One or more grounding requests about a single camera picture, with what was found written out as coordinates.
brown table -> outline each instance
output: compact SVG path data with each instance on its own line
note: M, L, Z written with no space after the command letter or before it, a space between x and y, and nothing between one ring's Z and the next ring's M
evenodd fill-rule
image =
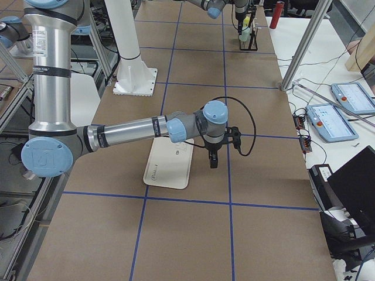
M136 26L143 60L159 69L154 96L109 87L93 123L190 113L230 95L254 115L254 151L223 147L209 169L194 148L184 190L142 182L152 140L82 157L28 280L336 280L261 8L257 17L260 49L240 53L230 6L211 20L189 3L142 3ZM246 150L250 119L228 106Z

white stand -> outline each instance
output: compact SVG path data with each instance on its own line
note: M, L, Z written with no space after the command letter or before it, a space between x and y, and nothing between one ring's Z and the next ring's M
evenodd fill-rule
M121 56L115 94L152 96L158 70L142 61L129 0L105 0Z

white table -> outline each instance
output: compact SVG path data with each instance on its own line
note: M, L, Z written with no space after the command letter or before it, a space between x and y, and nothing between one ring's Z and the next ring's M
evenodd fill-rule
M271 22L271 18L267 18L268 24ZM288 60L294 55L296 48L298 47L299 41L309 23L309 19L295 19L295 18L280 18L277 28L270 29L272 42L275 47L275 52L278 59ZM324 19L320 28L318 29L311 45L302 61L304 63L319 63L329 61L335 57L339 57L344 51L345 46L341 42L338 34L334 30L333 26L329 20ZM323 79L331 68L335 65L337 60L332 60L330 63L316 64L313 66L300 66L294 79L307 78L316 83L341 83L350 82L361 77L360 73L349 72L345 68L345 62L348 59L349 54L345 53L338 61L335 68L330 72L324 82ZM281 70L281 75L287 72L288 67L283 67L289 64L290 61L279 60L279 66ZM359 82L367 90L368 93L372 94L369 85L364 79L360 79ZM306 80L301 80L301 84L316 91L318 85L314 85ZM335 101L334 96L330 92L330 87L322 85L318 89L318 93L324 95L325 97ZM306 102L301 99L294 97L292 91L288 91L288 98L290 102L293 102L297 108L305 107ZM294 94L309 100L311 94L305 90L295 87ZM326 103L318 97L314 97L310 104L323 104ZM312 140L319 143L327 152L327 160L333 172L344 165L348 160L350 160L354 155L359 153L367 145L371 145L375 148L375 129L362 121L351 122L351 125L359 134L359 139L346 141L346 142L336 142L336 143L325 143L317 134L315 129L309 127L309 131ZM323 150L316 144L312 144L312 153L308 153L306 156L306 167L310 168L316 164L322 164L325 158Z

computer screen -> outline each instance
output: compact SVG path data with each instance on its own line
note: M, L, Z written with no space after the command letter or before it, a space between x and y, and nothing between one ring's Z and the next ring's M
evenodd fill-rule
M328 183L366 235L375 234L375 150L367 146L328 177Z

